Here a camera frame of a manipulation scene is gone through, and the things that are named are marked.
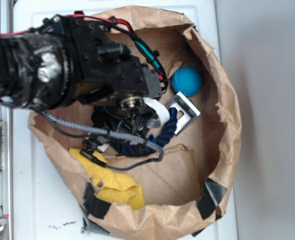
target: metal rail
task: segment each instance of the metal rail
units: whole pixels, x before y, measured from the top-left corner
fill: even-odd
[[[0,0],[0,33],[13,30],[13,1]],[[0,240],[13,240],[12,111],[0,105]]]

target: crumpled paper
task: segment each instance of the crumpled paper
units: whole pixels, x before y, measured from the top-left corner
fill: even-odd
[[[215,221],[216,215],[225,214],[238,166],[242,124],[235,90],[213,53],[213,48],[199,36],[193,23],[183,14],[126,6],[98,16],[116,16],[128,20],[151,49],[159,50],[159,60],[169,76],[180,66],[193,66],[202,73],[204,85],[198,94],[191,97],[201,111],[201,116],[165,146],[167,154],[175,154],[169,155],[169,158],[166,156],[163,162],[153,163],[154,166],[146,164],[129,172],[136,181],[136,177],[140,176],[148,205],[134,211],[129,205],[113,203],[104,219],[92,215],[88,218],[110,232],[110,236],[122,239],[172,240],[202,230]],[[140,57],[142,62],[145,61],[127,36],[112,32],[109,37],[117,42],[126,41],[133,54]],[[160,101],[166,104],[173,95],[169,87]],[[92,111],[92,106],[76,102],[51,112],[73,122],[91,125]],[[56,170],[82,206],[86,182],[91,181],[82,165],[67,150],[80,148],[82,141],[60,135],[35,113],[29,118],[29,128],[44,143],[45,151]],[[129,166],[133,161],[135,159],[110,157],[110,164],[120,167]],[[163,183],[166,176],[175,176],[177,183],[166,180],[168,184],[165,186],[170,190],[160,191],[158,183]],[[216,212],[202,219],[195,200],[200,198],[200,189],[207,178],[221,184],[228,192]],[[180,181],[184,183],[186,180],[196,184],[180,184]],[[94,190],[98,192],[100,189],[94,187]],[[164,194],[164,199],[160,195],[159,198],[153,197],[157,191]],[[173,201],[179,195],[182,198]]]

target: paper bag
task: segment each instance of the paper bag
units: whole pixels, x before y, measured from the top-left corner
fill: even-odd
[[[98,14],[125,19],[153,50],[160,53],[168,77],[181,66],[197,68],[202,89],[190,99],[201,111],[181,134],[165,146],[162,162],[149,163],[128,172],[140,182],[146,206],[131,206],[99,199],[99,191],[86,170],[68,152],[82,148],[82,139],[55,132],[43,117],[32,113],[29,128],[44,144],[45,151],[88,219],[110,236],[133,240],[172,240],[196,235],[225,214],[241,148],[241,116],[235,90],[208,45],[185,15],[139,6],[126,6]],[[145,59],[124,34],[108,36],[126,42],[133,55]],[[173,97],[171,87],[161,98],[166,104]],[[58,117],[92,125],[93,106],[75,104],[51,111]],[[115,166],[129,166],[137,159],[117,157],[108,149],[106,159]]]

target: navy rope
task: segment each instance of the navy rope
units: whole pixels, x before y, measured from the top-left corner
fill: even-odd
[[[178,111],[176,108],[170,108],[168,111],[170,114],[170,119],[167,123],[164,124],[161,134],[156,138],[154,138],[153,135],[148,136],[148,140],[152,141],[153,143],[156,143],[162,148],[170,142],[171,138],[173,138],[174,136],[174,132],[177,129]],[[115,148],[115,150],[118,152],[120,156],[146,157],[150,154],[155,153],[154,150],[144,146],[144,143],[131,145],[129,143],[112,142],[111,146]]]

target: robotic arm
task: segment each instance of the robotic arm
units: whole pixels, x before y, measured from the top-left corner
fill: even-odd
[[[97,107],[92,119],[105,118],[98,127],[107,133],[76,128],[91,134],[87,145],[122,139],[111,132],[141,138],[137,142],[146,145],[148,128],[157,126],[158,119],[166,122],[170,117],[165,107],[156,110],[151,103],[158,103],[168,87],[157,59],[159,53],[152,51],[123,19],[73,14],[56,15],[43,23],[23,32],[0,34],[0,103],[34,110],[52,124],[62,121],[46,110],[74,101],[93,104]],[[124,43],[111,41],[105,34],[111,29],[127,34],[153,69],[140,63]]]

